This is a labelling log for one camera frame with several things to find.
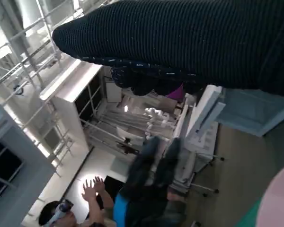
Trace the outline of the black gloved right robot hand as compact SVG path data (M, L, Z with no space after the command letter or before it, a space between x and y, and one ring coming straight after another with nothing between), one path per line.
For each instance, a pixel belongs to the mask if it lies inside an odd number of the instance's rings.
M52 38L138 96L208 85L284 96L284 0L120 0Z

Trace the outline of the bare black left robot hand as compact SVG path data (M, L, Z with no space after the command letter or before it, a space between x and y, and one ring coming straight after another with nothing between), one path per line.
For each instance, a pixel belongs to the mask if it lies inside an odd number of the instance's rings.
M160 142L159 137L148 140L131 163L115 198L113 219L118 227L179 227L185 219L185 198L169 189L181 151L180 138L173 139L148 183Z

